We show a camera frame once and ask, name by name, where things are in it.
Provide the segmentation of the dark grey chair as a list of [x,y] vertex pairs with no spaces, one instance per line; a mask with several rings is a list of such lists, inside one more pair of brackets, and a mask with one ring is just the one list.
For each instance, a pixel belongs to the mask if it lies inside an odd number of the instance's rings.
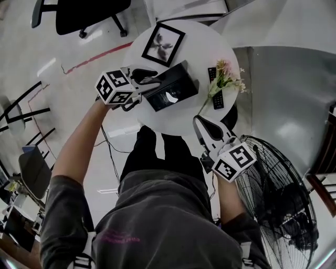
[[20,174],[24,186],[41,200],[51,179],[51,170],[38,148],[21,154],[18,158]]

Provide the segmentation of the person's left forearm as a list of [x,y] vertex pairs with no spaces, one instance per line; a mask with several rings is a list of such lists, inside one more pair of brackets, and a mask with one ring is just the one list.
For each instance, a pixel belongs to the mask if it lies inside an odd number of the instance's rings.
[[110,108],[97,100],[63,146],[52,170],[52,179],[67,177],[83,184],[95,141]]

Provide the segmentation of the pink artificial flower bunch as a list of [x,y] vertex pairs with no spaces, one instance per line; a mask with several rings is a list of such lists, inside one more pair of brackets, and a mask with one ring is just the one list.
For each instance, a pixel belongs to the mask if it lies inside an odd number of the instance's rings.
[[207,99],[199,110],[198,115],[202,112],[207,103],[221,90],[233,88],[241,93],[247,92],[243,79],[240,77],[240,74],[245,72],[243,68],[239,69],[239,73],[234,73],[230,61],[220,59],[217,61],[215,69],[216,76],[208,87]]

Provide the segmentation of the black picture frame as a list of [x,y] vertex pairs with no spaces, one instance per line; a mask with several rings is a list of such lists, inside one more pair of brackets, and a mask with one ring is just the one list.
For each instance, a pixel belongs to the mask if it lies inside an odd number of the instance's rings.
[[184,37],[184,32],[166,24],[157,23],[141,57],[170,67]]

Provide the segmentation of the black desk telephone base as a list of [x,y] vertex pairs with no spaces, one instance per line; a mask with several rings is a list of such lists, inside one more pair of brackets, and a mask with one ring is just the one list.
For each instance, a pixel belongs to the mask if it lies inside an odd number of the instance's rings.
[[194,83],[188,73],[184,73],[169,75],[157,89],[144,94],[144,97],[157,112],[197,94],[198,84]]

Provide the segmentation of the person's right forearm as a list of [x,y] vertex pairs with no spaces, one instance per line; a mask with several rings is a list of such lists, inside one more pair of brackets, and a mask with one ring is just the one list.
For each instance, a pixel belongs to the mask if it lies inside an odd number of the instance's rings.
[[239,196],[235,182],[229,183],[216,173],[217,191],[220,206],[220,220],[226,224],[242,213],[245,213],[244,204]]

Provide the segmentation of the black remote control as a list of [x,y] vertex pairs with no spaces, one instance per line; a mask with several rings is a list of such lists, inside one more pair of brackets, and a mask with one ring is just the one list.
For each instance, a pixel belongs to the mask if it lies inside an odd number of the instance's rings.
[[[216,78],[216,68],[215,67],[208,68],[208,76],[209,76],[209,82],[213,82],[213,80]],[[223,100],[222,91],[219,91],[212,97],[212,102],[213,102],[214,110],[219,110],[219,109],[224,108],[224,100]]]

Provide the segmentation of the person's black trousers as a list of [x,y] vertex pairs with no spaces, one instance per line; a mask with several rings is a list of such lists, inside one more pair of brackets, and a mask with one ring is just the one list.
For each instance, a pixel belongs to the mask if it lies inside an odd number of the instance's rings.
[[140,170],[167,170],[194,177],[205,182],[203,167],[199,159],[193,156],[187,143],[181,136],[162,134],[164,141],[164,159],[155,152],[156,134],[147,126],[137,133],[133,150],[128,155],[120,179],[127,174]]

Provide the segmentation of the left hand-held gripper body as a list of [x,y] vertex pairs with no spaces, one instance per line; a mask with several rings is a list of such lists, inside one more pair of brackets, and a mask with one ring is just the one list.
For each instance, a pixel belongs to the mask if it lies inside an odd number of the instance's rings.
[[130,111],[142,101],[141,95],[135,93],[135,85],[131,82],[128,67],[104,71],[94,88],[98,97],[112,110],[122,108],[124,111]]

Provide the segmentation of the large black floor fan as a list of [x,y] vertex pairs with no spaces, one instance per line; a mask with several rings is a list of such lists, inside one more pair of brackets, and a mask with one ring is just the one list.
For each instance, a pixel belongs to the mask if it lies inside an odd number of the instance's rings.
[[308,269],[318,247],[317,220],[300,175],[269,142],[248,135],[256,162],[237,179],[249,215],[258,223],[273,269]]

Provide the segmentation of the white desk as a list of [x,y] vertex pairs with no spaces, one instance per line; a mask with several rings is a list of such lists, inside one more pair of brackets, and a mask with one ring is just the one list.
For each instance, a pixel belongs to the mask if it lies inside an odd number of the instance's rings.
[[228,13],[226,0],[149,0],[156,21],[212,19]]

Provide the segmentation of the round white side table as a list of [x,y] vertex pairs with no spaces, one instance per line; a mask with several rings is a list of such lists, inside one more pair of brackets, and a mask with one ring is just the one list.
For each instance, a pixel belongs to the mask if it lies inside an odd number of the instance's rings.
[[[198,84],[197,95],[156,112],[144,97],[144,94],[150,92],[148,91],[140,94],[142,101],[133,109],[137,118],[154,131],[167,135],[184,136],[193,132],[193,117],[198,114],[207,99],[208,68],[214,67],[218,60],[225,59],[230,61],[233,72],[239,73],[239,65],[233,49],[225,38],[210,27],[189,20],[173,20],[163,24],[185,33],[170,67],[141,57],[155,26],[143,32],[132,43],[123,64],[124,67],[130,69],[130,76],[136,68],[155,70],[159,75],[187,60],[188,74],[194,83]],[[225,91],[223,109],[214,110],[211,104],[207,104],[201,113],[214,119],[222,119],[233,106],[237,94],[235,89]]]

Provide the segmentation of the light grey chair black legs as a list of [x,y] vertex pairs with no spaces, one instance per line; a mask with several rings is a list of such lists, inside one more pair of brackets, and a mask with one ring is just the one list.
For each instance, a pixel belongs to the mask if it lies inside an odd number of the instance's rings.
[[10,101],[5,95],[0,95],[0,122],[5,120],[6,123],[6,125],[0,127],[0,133],[9,130],[13,135],[20,134],[24,132],[26,123],[31,121],[33,116],[50,112],[50,108],[44,108],[23,113],[20,107],[20,102],[41,85],[41,81],[37,82],[14,101]]

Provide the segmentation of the black office chair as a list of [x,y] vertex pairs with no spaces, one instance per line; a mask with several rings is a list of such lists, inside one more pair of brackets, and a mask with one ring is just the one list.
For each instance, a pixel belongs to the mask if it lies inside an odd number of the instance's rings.
[[45,4],[45,0],[37,0],[34,6],[31,27],[41,23],[43,13],[56,13],[56,32],[67,35],[78,31],[81,39],[86,38],[86,28],[111,17],[120,36],[126,37],[128,32],[123,28],[117,14],[130,7],[131,0],[57,0],[56,4]]

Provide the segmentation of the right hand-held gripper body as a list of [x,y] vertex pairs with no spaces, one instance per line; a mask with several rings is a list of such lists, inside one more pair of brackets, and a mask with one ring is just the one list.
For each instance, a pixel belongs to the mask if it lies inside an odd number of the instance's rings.
[[232,183],[256,162],[256,157],[247,143],[240,141],[237,137],[231,137],[217,148],[205,151],[200,161],[206,173],[214,172]]

